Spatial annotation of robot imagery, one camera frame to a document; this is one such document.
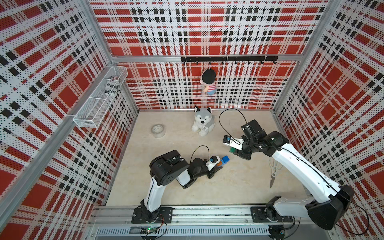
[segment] white wire basket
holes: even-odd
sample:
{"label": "white wire basket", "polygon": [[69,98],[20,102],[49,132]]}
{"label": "white wire basket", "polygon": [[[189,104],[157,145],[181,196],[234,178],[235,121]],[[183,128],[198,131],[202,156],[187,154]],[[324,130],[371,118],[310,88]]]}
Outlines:
{"label": "white wire basket", "polygon": [[[76,125],[79,127],[99,127],[115,98],[115,93],[119,92],[119,88],[127,75],[126,67],[112,66],[73,118]],[[114,91],[107,93],[106,85],[109,86],[107,89]]]}

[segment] red plaid pattern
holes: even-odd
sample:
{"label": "red plaid pattern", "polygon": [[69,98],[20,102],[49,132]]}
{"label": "red plaid pattern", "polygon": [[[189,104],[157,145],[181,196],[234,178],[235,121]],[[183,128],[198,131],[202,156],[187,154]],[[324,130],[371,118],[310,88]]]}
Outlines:
{"label": "red plaid pattern", "polygon": [[[291,143],[320,171],[350,185],[367,209],[369,231],[361,237],[343,231],[346,239],[384,237],[383,29],[383,1],[343,0],[278,111]],[[366,223],[354,205],[339,221],[356,233]]]}
{"label": "red plaid pattern", "polygon": [[300,54],[328,1],[90,0],[115,56]]}
{"label": "red plaid pattern", "polygon": [[[295,62],[121,63],[140,109],[213,108],[272,109]],[[207,95],[200,84],[203,70],[216,72],[217,92]]]}
{"label": "red plaid pattern", "polygon": [[[3,197],[106,58],[78,0],[2,1],[0,18]],[[101,127],[74,128],[0,239],[80,239],[93,206],[105,201],[134,117],[119,95]]]}

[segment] blue block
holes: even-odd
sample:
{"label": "blue block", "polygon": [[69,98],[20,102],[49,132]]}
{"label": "blue block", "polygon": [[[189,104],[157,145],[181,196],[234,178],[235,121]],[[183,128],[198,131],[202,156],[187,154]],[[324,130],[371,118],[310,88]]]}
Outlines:
{"label": "blue block", "polygon": [[229,162],[229,157],[228,156],[225,156],[221,159],[221,162],[223,163],[223,165],[225,165],[227,162]]}

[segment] scissor blade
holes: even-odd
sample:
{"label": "scissor blade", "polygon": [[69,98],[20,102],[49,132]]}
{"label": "scissor blade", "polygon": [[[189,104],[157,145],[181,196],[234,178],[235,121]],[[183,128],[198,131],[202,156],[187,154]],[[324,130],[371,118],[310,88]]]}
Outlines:
{"label": "scissor blade", "polygon": [[272,188],[272,185],[273,185],[274,182],[275,182],[275,178],[274,178],[274,177],[271,177],[271,185],[270,185],[269,188]]}

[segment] cable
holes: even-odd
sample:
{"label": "cable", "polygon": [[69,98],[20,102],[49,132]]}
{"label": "cable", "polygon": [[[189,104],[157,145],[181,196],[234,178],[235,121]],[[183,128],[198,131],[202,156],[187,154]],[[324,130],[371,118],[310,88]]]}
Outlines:
{"label": "cable", "polygon": [[151,191],[152,191],[153,183],[154,183],[152,177],[151,177],[151,183],[152,183],[152,186],[151,186],[151,189],[149,190],[149,194],[148,194],[148,202],[149,202],[149,196],[151,195]]}
{"label": "cable", "polygon": [[[276,146],[265,146],[265,147],[266,147],[266,148],[274,147],[274,148],[276,148],[276,149],[284,149],[285,151],[290,152],[292,155],[295,156],[295,158],[300,159],[300,161],[302,161],[302,162],[305,163],[308,167],[310,167],[312,170],[314,170],[314,171],[315,171],[315,172],[316,172],[316,173],[317,173],[317,174],[324,180],[324,182],[327,183],[327,184],[329,185],[330,188],[332,188],[336,193],[338,193],[338,191],[336,191],[336,189],[334,189],[334,188],[327,182],[327,180],[325,180],[325,179],[323,178],[323,176],[322,176],[319,172],[317,172],[311,165],[309,165],[308,163],[306,163],[305,161],[303,161],[301,158],[299,158],[298,156],[296,156],[293,152],[291,152],[291,151],[289,151],[288,149],[285,149],[285,148],[283,148],[283,147],[276,147]],[[367,215],[367,227],[366,227],[366,229],[364,230],[363,233],[354,233],[354,232],[350,232],[350,231],[348,231],[347,229],[343,228],[342,226],[340,226],[340,225],[338,225],[338,224],[335,224],[335,225],[339,226],[341,229],[344,229],[344,230],[346,230],[347,232],[349,232],[349,233],[351,233],[351,234],[353,234],[353,235],[364,235],[366,232],[368,232],[368,229],[369,229],[369,226],[370,226],[370,225],[369,225],[369,215],[368,215],[367,211],[366,211],[363,207],[361,207],[361,206],[357,205],[356,203],[350,201],[349,199],[347,199],[347,198],[344,197],[343,195],[341,195],[341,194],[339,194],[339,195],[342,196],[345,200],[347,200],[347,201],[349,201],[350,203],[354,204],[355,206],[361,208],[361,209],[365,212],[365,215]]]}
{"label": "cable", "polygon": [[170,162],[170,161],[175,161],[175,160],[178,160],[178,159],[183,159],[183,160],[185,160],[184,158],[181,158],[181,157],[176,158],[176,159],[168,159],[168,160],[166,160],[165,162],[163,162],[162,164],[160,164],[160,165],[156,168],[156,170],[153,170],[153,172],[156,172],[156,171],[159,169],[159,167],[161,167],[161,165],[163,165],[164,163],[166,163],[166,162]]}
{"label": "cable", "polygon": [[200,145],[200,146],[198,146],[198,147],[193,151],[193,153],[192,153],[192,155],[191,155],[191,160],[189,161],[189,164],[191,164],[193,154],[196,152],[196,150],[197,150],[199,147],[206,147],[206,148],[208,149],[208,158],[207,158],[207,160],[209,161],[209,159],[210,159],[210,158],[209,158],[209,148],[208,148],[206,145]]}
{"label": "cable", "polygon": [[301,222],[301,218],[299,219],[299,224],[297,225],[297,228],[293,231],[293,233],[292,233],[291,235],[289,235],[289,236],[283,238],[282,240],[287,239],[287,238],[289,238],[290,236],[292,236],[292,235],[299,229],[300,222]]}
{"label": "cable", "polygon": [[164,232],[164,233],[163,233],[161,236],[159,236],[159,237],[156,237],[155,239],[161,238],[161,237],[162,237],[162,236],[163,236],[163,235],[164,235],[164,234],[165,234],[165,233],[168,231],[168,225],[167,225],[167,223],[166,223],[166,222],[164,222],[164,216],[163,216],[163,215],[161,215],[161,214],[160,214],[160,216],[161,216],[161,219],[162,219],[162,220],[160,220],[160,221],[162,222],[161,226],[163,225],[163,223],[165,223],[165,224],[166,224],[166,226],[167,226],[167,228],[166,228],[165,232]]}
{"label": "cable", "polygon": [[226,131],[226,132],[228,133],[228,135],[231,137],[232,141],[234,141],[237,145],[241,145],[241,143],[240,143],[239,141],[237,141],[236,139],[234,139],[234,138],[232,137],[232,135],[229,134],[229,132],[223,127],[223,125],[222,125],[221,122],[220,122],[220,116],[221,116],[225,111],[227,111],[227,110],[229,110],[229,109],[235,109],[235,110],[237,110],[237,111],[243,116],[243,118],[244,118],[244,120],[245,120],[245,124],[248,124],[248,122],[247,122],[247,120],[245,119],[243,113],[240,112],[240,111],[239,111],[238,109],[236,109],[236,108],[228,108],[228,109],[222,111],[222,112],[220,113],[220,115],[218,116],[218,122],[220,123],[220,126],[224,129],[224,131]]}
{"label": "cable", "polygon": [[292,218],[293,218],[293,224],[292,224],[290,227],[288,227],[288,228],[285,228],[285,227],[284,227],[284,221],[283,221],[283,218],[282,218],[281,216],[280,216],[280,218],[281,218],[281,223],[283,224],[283,228],[284,228],[284,230],[290,230],[290,229],[292,229],[292,228],[294,227],[295,222],[296,222],[295,217],[292,217]]}

